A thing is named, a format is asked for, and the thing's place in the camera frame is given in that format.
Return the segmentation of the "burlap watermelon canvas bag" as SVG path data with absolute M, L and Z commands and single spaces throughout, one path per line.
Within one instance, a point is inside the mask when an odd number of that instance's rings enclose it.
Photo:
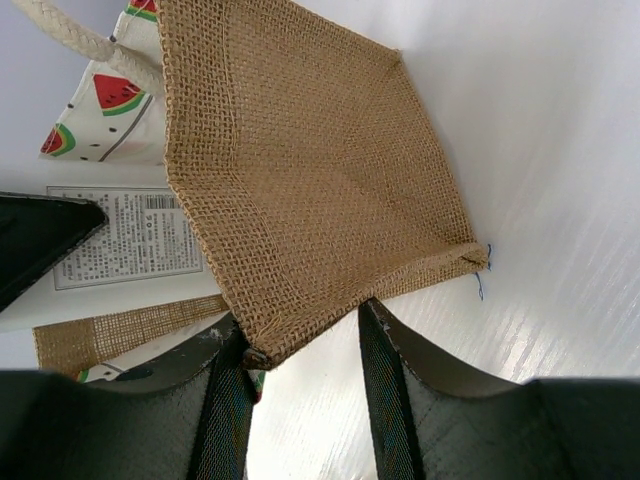
M 369 298 L 485 269 L 401 54 L 291 1 L 160 1 L 161 62 L 49 1 L 44 32 L 164 98 L 164 164 L 269 371 Z

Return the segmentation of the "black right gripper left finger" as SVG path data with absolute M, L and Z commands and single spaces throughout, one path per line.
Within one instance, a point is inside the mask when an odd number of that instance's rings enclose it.
M 254 406 L 232 315 L 113 380 L 1 373 L 4 479 L 243 479 Z

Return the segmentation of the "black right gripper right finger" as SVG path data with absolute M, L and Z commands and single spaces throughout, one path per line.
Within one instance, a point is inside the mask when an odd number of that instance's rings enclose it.
M 377 474 L 382 479 L 635 479 L 639 382 L 542 378 L 471 366 L 379 300 L 358 309 Z

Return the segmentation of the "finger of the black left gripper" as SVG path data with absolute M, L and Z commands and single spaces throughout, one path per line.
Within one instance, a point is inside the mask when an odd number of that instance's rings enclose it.
M 1 194 L 1 309 L 108 223 L 94 201 Z

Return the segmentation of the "white bottle grey cap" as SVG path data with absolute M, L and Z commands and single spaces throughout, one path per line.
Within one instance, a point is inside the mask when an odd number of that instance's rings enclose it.
M 1 314 L 4 332 L 219 293 L 161 166 L 1 163 L 1 189 L 96 202 L 108 221 Z

